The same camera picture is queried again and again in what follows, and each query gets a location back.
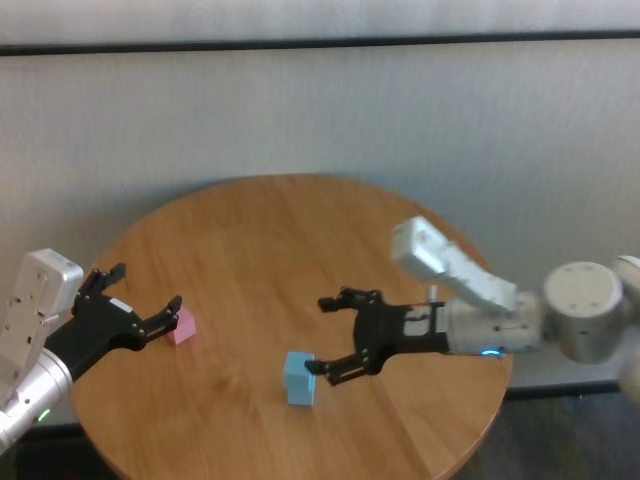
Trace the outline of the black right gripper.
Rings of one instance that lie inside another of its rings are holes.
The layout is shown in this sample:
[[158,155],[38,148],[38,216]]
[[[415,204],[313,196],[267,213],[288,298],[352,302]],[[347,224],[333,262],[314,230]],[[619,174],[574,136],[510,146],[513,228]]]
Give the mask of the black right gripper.
[[322,312],[358,310],[353,339],[355,353],[337,360],[310,359],[304,367],[336,386],[362,376],[378,375],[395,355],[449,352],[446,327],[441,320],[444,302],[420,305],[389,305],[379,290],[341,287],[334,297],[321,297]]

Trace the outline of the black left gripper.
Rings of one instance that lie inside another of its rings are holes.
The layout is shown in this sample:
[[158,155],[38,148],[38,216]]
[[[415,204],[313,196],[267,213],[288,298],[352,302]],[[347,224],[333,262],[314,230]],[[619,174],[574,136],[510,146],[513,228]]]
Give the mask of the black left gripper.
[[67,367],[73,382],[110,351],[142,350],[177,328],[182,307],[180,295],[144,320],[124,302],[101,295],[122,280],[126,272],[124,263],[117,263],[108,271],[92,269],[81,285],[82,298],[76,300],[72,317],[45,342],[45,347]]

